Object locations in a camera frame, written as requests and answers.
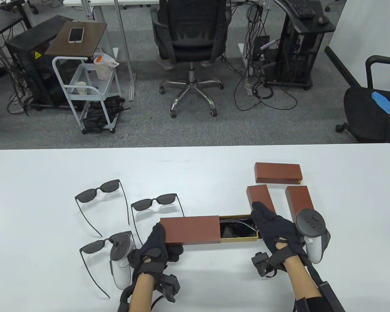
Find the white phone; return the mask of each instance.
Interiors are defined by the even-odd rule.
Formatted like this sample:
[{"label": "white phone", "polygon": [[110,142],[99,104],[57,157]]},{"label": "white phone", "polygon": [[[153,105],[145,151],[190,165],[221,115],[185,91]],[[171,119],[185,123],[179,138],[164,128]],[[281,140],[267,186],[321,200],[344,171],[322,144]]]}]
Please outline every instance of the white phone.
[{"label": "white phone", "polygon": [[82,43],[82,38],[84,37],[84,28],[71,28],[69,32],[69,43]]}]

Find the office chair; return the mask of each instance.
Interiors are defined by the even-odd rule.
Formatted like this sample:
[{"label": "office chair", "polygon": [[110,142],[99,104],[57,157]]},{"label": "office chair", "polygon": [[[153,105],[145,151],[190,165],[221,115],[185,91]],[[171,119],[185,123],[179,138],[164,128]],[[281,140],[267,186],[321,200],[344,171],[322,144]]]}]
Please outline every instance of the office chair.
[{"label": "office chair", "polygon": [[347,0],[335,0],[335,2],[328,3],[325,7],[325,12],[329,12],[331,10],[331,6],[334,4],[340,4],[340,3],[345,3]]},{"label": "office chair", "polygon": [[345,92],[344,110],[347,122],[335,127],[336,132],[345,129],[360,143],[390,143],[390,114],[387,114],[373,100],[378,92],[390,101],[390,92],[373,88],[372,64],[390,64],[390,58],[373,55],[366,61],[367,88],[351,87]]},{"label": "office chair", "polygon": [[224,88],[218,79],[198,81],[195,79],[194,62],[214,62],[225,52],[231,9],[226,0],[160,0],[159,10],[151,10],[153,35],[162,59],[173,64],[189,62],[186,80],[166,80],[159,85],[159,93],[165,93],[165,86],[183,86],[184,89],[170,106],[170,117],[176,117],[179,100],[195,89],[210,104],[211,116],[217,116],[212,98],[199,87],[216,85]]}]

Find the black glove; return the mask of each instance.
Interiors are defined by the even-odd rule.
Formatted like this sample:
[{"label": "black glove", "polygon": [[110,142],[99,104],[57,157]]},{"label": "black glove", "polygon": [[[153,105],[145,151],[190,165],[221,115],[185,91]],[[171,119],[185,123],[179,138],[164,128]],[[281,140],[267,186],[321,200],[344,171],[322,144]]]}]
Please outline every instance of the black glove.
[{"label": "black glove", "polygon": [[306,252],[303,250],[304,244],[300,240],[302,235],[293,222],[275,214],[262,202],[255,201],[252,207],[251,218],[272,254],[277,251],[276,243],[281,242],[279,238],[286,238],[290,250],[295,254],[306,256]]},{"label": "black glove", "polygon": [[160,223],[156,223],[142,248],[128,255],[130,266],[134,268],[133,282],[137,280],[140,273],[150,274],[155,278],[155,282],[158,282],[167,267],[166,263],[179,260],[179,255],[183,253],[183,246],[166,246],[165,239],[165,228]]}]

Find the metal cart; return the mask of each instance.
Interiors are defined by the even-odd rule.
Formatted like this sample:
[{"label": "metal cart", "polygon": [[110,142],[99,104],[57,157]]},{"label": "metal cart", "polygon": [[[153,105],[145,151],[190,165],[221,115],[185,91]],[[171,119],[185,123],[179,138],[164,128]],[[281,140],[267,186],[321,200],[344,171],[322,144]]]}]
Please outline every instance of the metal cart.
[{"label": "metal cart", "polygon": [[[67,60],[67,59],[79,59],[81,60],[81,64],[78,66],[69,84],[64,84],[61,75],[58,72],[57,61]],[[110,122],[109,115],[107,114],[107,109],[104,104],[104,101],[106,100],[106,98],[110,98],[110,97],[115,97],[115,96],[121,97],[121,90],[120,90],[120,85],[118,84],[116,69],[115,68],[113,69],[110,79],[101,80],[97,76],[95,65],[84,62],[87,59],[88,58],[58,56],[53,59],[52,67],[54,67],[54,71],[57,75],[62,90],[64,91],[66,100],[68,101],[69,106],[71,107],[76,122],[78,123],[78,126],[81,129],[82,133],[83,134],[87,133],[87,130],[85,129],[85,126],[83,124],[83,120],[87,116],[87,112],[90,107],[90,102],[92,101],[99,101],[101,103],[101,106],[104,111],[104,115],[106,116],[107,119],[107,125],[104,126],[104,129],[110,129],[111,133],[115,133],[116,129],[114,127],[116,126],[118,115],[114,118],[113,122]],[[110,92],[113,80],[116,81],[117,93]],[[87,85],[86,86],[76,85],[76,83],[79,81],[86,82]],[[81,95],[79,94],[78,89],[87,89],[88,94]],[[75,107],[72,104],[72,101],[76,101],[76,100],[86,101],[86,103],[84,104],[84,109],[82,110],[79,117],[78,117],[78,113],[75,110]]]}]

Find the chair wheel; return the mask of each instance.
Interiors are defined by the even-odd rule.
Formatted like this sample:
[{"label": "chair wheel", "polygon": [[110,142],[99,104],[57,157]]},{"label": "chair wheel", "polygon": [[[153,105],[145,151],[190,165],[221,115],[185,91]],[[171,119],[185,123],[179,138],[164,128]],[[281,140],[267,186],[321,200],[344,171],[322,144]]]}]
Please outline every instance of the chair wheel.
[{"label": "chair wheel", "polygon": [[341,133],[344,130],[345,130],[345,126],[343,124],[338,124],[335,126],[335,131],[338,133]]}]

